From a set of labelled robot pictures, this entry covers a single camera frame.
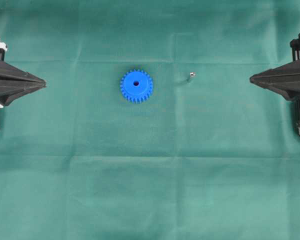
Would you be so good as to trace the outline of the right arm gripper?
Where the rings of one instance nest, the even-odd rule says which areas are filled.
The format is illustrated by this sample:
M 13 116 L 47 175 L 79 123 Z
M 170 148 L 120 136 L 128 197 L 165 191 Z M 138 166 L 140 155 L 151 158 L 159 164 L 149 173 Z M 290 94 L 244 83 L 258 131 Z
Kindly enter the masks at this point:
M 249 80 L 258 87 L 281 95 L 287 101 L 294 101 L 296 127 L 300 136 L 300 33 L 298 38 L 290 42 L 290 47 L 292 50 L 292 62 L 254 74 Z M 279 81 L 297 81 L 297 87 L 295 90 L 291 90 L 281 86 L 274 86 L 268 84 L 270 79 L 274 79 L 275 83 Z

